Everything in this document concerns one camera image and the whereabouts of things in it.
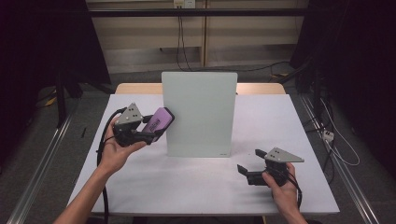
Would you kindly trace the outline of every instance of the white table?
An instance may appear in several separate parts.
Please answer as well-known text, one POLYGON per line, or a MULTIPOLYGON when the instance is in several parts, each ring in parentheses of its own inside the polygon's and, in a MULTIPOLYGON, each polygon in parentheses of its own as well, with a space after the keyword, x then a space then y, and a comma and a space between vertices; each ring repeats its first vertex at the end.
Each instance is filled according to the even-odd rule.
MULTIPOLYGON (((70 202, 96 167, 100 135, 109 116, 136 102, 143 115, 163 106, 160 94, 111 95, 92 148, 81 170, 70 202)), ((166 156, 165 135, 130 156, 108 181, 109 211, 126 216, 257 216, 277 213, 267 187, 249 186, 236 164, 249 171, 264 169, 256 148, 280 147, 305 159, 294 163, 303 191, 305 214, 339 212, 318 160, 304 133, 291 99, 279 95, 237 95, 232 156, 230 158, 174 158, 166 156)), ((93 210, 104 211, 100 198, 93 210)))

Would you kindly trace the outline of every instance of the floor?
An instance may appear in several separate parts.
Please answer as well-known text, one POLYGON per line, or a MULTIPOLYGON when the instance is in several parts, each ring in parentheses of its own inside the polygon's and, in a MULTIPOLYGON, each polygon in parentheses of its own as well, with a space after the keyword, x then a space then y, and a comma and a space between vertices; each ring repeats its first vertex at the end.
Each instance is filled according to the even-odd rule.
MULTIPOLYGON (((292 71, 286 64, 279 64, 266 67, 258 71, 243 72, 247 68, 264 67, 266 64, 288 61, 292 54, 293 46, 258 46, 258 47, 238 47, 215 49, 209 54, 209 67, 232 68, 238 70, 242 82, 268 82, 276 79, 273 74, 284 74, 292 71)), ((149 49, 149 50, 115 50, 105 52, 107 67, 113 84, 110 87, 117 87, 118 83, 125 81, 161 81, 159 79, 160 70, 178 70, 187 68, 184 55, 179 52, 180 63, 177 65, 176 49, 149 49)), ((186 49, 186 57, 191 69, 198 68, 199 50, 195 48, 186 49)), ((33 200, 27 210, 25 223, 48 223, 56 218, 67 204, 71 190, 78 178, 79 170, 85 161, 87 150, 90 148, 92 139, 97 129, 97 125, 102 117, 108 95, 99 92, 89 85, 82 84, 84 95, 79 100, 76 113, 70 122, 63 142, 53 159, 50 161, 49 169, 44 173, 43 181, 38 186, 39 190, 34 192, 33 200)), ((292 81, 286 83, 284 88, 290 95, 302 124, 306 124, 305 129, 314 129, 307 112, 304 100, 310 99, 309 94, 299 94, 295 90, 292 81)), ((66 99, 69 112, 75 103, 74 99, 66 99)), ((348 186, 350 178, 345 179, 343 170, 338 169, 337 159, 333 159, 325 169, 325 176, 330 184, 334 198, 336 199, 341 212, 328 216, 307 216, 322 223, 393 223, 396 219, 394 208, 396 207, 396 181, 384 170, 384 168, 373 158, 370 150, 362 139, 356 136, 342 110, 336 104, 332 104, 334 111, 334 122, 338 130, 345 139, 357 149, 361 164, 358 166, 348 166, 347 171, 354 177, 359 186, 358 189, 351 189, 348 186), (376 220, 365 219, 358 208, 359 200, 356 195, 362 192, 374 213, 376 220)), ((33 117, 32 124, 28 127, 21 139, 17 152, 10 157, 7 167, 0 175, 0 223, 6 223, 14 211, 17 202, 22 194, 26 192, 29 180, 34 176, 35 169, 46 154, 51 137, 54 135, 57 122, 57 108, 47 106, 37 109, 33 117)), ((307 137, 317 154, 320 164, 324 164, 327 152, 324 150, 322 142, 319 140, 317 132, 308 132, 307 137)), ((356 162, 356 155, 349 149, 339 134, 336 135, 336 145, 347 161, 356 162)), ((285 223, 279 216, 267 217, 267 223, 285 223)), ((150 223, 178 223, 179 219, 161 221, 158 218, 152 219, 150 223)), ((131 223, 131 218, 113 217, 111 223, 131 223)), ((198 220, 191 220, 189 223, 200 223, 198 220)), ((244 223, 240 219, 227 220, 217 223, 244 223)))

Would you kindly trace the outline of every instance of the gray carpet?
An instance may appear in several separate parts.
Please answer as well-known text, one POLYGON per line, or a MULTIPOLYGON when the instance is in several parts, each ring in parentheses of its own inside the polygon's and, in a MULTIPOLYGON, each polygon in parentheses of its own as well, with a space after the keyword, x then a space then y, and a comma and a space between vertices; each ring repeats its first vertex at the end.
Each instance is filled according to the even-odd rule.
MULTIPOLYGON (((232 69, 251 69, 259 66, 236 66, 232 69)), ((285 64, 273 67, 273 74, 288 73, 290 68, 285 64)), ((148 72, 137 74, 112 75, 113 84, 108 86, 116 88, 122 82, 160 82, 161 72, 148 72)), ((270 79, 270 69, 254 72, 238 72, 239 82, 267 82, 270 79)), ((105 110, 108 95, 96 89, 81 85, 84 94, 79 99, 77 112, 71 120, 70 126, 64 136, 64 140, 55 155, 53 162, 46 174, 40 191, 35 197, 32 208, 27 215, 25 223, 51 223, 64 209, 78 178, 79 171, 85 161, 85 157, 91 146, 100 119, 105 110)), ((300 96, 296 93, 294 83, 285 84, 285 90, 290 95, 297 113, 302 122, 309 120, 300 96)), ((67 99, 70 104, 75 99, 67 99)), ((334 121, 338 130, 357 149, 361 157, 361 165, 349 167, 360 184, 363 192, 373 206, 381 223, 394 223, 396 214, 396 182, 388 172, 371 155, 364 142, 356 136, 344 117, 342 111, 333 104, 334 121)), ((57 124, 56 104, 37 109, 31 125, 22 135, 20 144, 15 153, 11 155, 0 175, 0 223, 6 223, 16 202, 21 197, 29 179, 40 162, 50 139, 55 132, 57 124)), ((307 134, 320 164, 326 158, 326 151, 315 132, 307 134)), ((346 144, 336 135, 336 146, 348 161, 354 161, 355 156, 346 144)), ((329 163, 325 175, 330 179, 332 165, 329 163)), ((337 201, 341 212, 327 216, 307 216, 322 223, 364 223, 361 214, 345 187, 340 175, 335 171, 335 177, 330 184, 332 193, 337 201)), ((246 223, 247 219, 227 219, 219 223, 246 223)), ((285 223, 278 216, 267 217, 268 223, 285 223)), ((130 217, 113 217, 110 223, 131 223, 130 217)), ((153 218, 150 223, 163 223, 160 218, 153 218)))

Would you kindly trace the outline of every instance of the purple object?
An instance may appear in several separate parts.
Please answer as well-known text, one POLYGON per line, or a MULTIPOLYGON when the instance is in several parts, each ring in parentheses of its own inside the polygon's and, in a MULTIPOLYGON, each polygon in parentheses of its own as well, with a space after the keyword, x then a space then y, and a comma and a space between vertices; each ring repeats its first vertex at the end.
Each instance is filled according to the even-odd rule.
POLYGON ((160 107, 143 128, 142 133, 154 133, 156 131, 160 131, 160 135, 153 139, 153 142, 156 142, 174 119, 175 116, 168 110, 168 108, 160 107))

